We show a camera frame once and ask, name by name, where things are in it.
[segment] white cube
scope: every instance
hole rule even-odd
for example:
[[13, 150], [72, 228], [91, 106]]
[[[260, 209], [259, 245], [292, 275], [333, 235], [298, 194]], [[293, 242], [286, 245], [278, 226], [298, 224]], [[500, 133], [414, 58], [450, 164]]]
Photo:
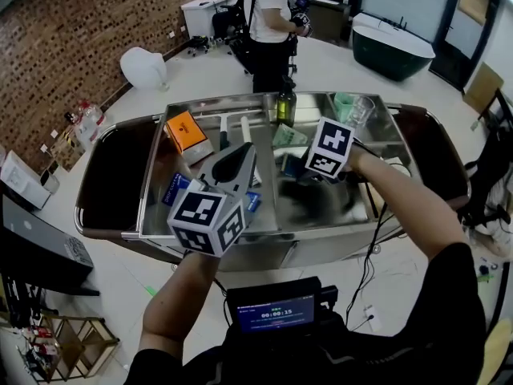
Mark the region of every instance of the white cube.
[[168, 225], [185, 249], [221, 257], [246, 227], [242, 200], [187, 189]]
[[329, 178], [337, 178], [349, 158], [354, 129], [321, 117], [305, 167]]

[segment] bathtub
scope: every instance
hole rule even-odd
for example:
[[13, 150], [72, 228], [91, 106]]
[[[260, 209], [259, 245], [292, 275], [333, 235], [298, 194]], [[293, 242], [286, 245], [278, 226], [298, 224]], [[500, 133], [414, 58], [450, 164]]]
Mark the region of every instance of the bathtub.
[[354, 59], [395, 81], [411, 77], [434, 59], [428, 42], [367, 14], [353, 19], [352, 33]]

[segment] white table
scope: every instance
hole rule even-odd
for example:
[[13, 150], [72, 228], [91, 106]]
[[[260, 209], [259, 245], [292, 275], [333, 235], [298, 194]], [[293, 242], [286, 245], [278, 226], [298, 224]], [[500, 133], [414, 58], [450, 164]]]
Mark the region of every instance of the white table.
[[214, 35], [212, 25], [214, 14], [226, 11], [220, 6], [235, 3], [236, 0], [193, 0], [182, 5], [181, 9], [184, 11], [189, 37], [195, 35], [212, 37]]

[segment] wooden tile wall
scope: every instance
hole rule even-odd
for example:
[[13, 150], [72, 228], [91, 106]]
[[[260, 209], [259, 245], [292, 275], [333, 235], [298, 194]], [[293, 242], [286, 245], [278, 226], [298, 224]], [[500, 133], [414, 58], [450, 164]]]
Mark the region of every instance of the wooden tile wall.
[[[125, 83], [131, 47], [166, 53], [188, 40], [180, 6], [191, 0], [15, 0], [0, 13], [0, 144], [36, 172], [80, 99], [101, 104]], [[167, 38], [169, 31], [176, 37]]]

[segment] soap bottle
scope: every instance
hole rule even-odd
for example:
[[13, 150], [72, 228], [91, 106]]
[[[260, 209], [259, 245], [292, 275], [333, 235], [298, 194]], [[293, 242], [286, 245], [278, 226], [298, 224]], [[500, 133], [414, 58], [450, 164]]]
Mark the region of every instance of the soap bottle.
[[278, 94], [277, 101], [277, 123], [288, 125], [292, 127], [294, 125], [294, 116], [296, 115], [296, 102], [297, 97], [292, 91], [296, 86], [292, 79], [287, 75], [283, 76], [283, 88]]

